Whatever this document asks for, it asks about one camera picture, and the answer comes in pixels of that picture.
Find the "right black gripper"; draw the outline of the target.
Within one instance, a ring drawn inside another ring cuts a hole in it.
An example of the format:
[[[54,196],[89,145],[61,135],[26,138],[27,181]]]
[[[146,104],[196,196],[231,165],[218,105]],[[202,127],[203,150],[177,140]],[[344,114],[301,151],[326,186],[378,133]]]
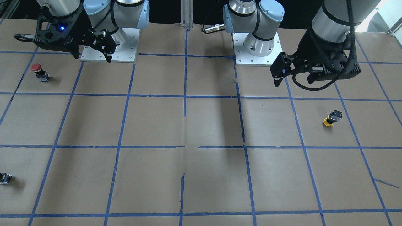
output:
[[[85,11],[75,11],[65,17],[55,17],[41,12],[36,28],[36,45],[44,50],[69,52],[79,58],[79,45],[87,45],[101,52],[110,63],[115,53],[115,43],[109,30],[93,32]]]

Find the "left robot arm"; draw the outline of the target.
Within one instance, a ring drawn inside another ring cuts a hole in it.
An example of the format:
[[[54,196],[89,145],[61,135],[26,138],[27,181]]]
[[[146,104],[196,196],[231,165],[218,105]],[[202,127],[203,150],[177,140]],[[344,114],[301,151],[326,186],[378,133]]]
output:
[[[361,68],[356,53],[356,28],[380,3],[379,0],[325,0],[301,30],[285,30],[285,8],[276,0],[230,0],[223,7],[227,33],[246,33],[246,53],[271,56],[275,36],[283,51],[270,62],[275,86],[291,76],[298,87],[320,91],[338,80],[356,77]]]

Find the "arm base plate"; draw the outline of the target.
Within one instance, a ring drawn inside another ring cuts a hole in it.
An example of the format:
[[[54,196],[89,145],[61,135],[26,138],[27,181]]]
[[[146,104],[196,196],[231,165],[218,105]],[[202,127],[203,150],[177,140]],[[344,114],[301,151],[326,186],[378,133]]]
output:
[[[120,28],[115,34],[112,34],[117,45],[112,54],[112,62],[135,63],[140,32],[140,29]],[[84,47],[80,60],[84,62],[106,62],[101,52],[88,46]]]
[[[238,66],[271,66],[282,52],[278,33],[269,41],[258,40],[251,33],[233,33],[232,39]]]

